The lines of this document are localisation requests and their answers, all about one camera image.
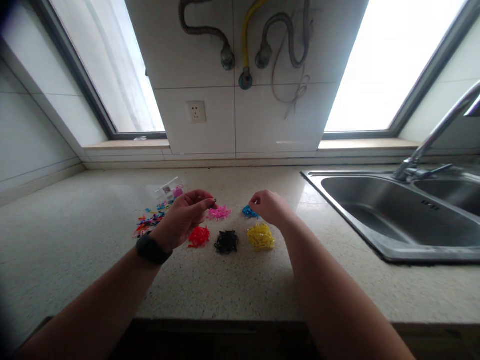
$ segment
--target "faucet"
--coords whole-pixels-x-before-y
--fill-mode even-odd
[[[450,109],[450,111],[443,117],[440,123],[433,129],[428,135],[422,145],[417,150],[405,159],[398,169],[392,174],[392,178],[406,182],[409,177],[415,179],[428,179],[439,172],[449,169],[453,164],[448,164],[438,169],[427,171],[423,169],[417,169],[417,165],[420,159],[425,153],[430,150],[434,142],[445,132],[445,130],[457,119],[462,112],[471,104],[470,108],[463,114],[464,117],[480,117],[480,81],[473,85],[463,96],[456,102],[456,104]]]

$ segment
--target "electrical socket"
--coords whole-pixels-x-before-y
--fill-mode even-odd
[[[203,101],[187,101],[186,110],[191,123],[206,123],[205,103]]]

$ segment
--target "clear plastic package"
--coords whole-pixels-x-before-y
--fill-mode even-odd
[[[170,202],[182,195],[184,191],[184,184],[182,180],[177,176],[172,181],[160,186],[160,188],[155,190],[155,196],[160,201],[160,203]]]

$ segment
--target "countertop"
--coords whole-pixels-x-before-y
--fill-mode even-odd
[[[254,252],[242,209],[254,192],[284,196],[320,241],[393,323],[480,324],[480,266],[397,266],[383,262],[302,170],[385,170],[369,166],[291,166],[85,171],[0,208],[4,312],[19,344],[135,245],[154,190],[176,176],[187,190],[210,191],[233,212],[205,223],[205,248],[185,243],[163,266],[138,318],[302,321],[292,267],[280,232],[275,248]],[[219,231],[235,230],[238,252],[220,255]]]

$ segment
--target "window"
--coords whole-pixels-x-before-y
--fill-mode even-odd
[[[370,0],[324,139],[397,135],[470,28],[463,4]]]
[[[109,137],[166,138],[125,0],[34,3]]]

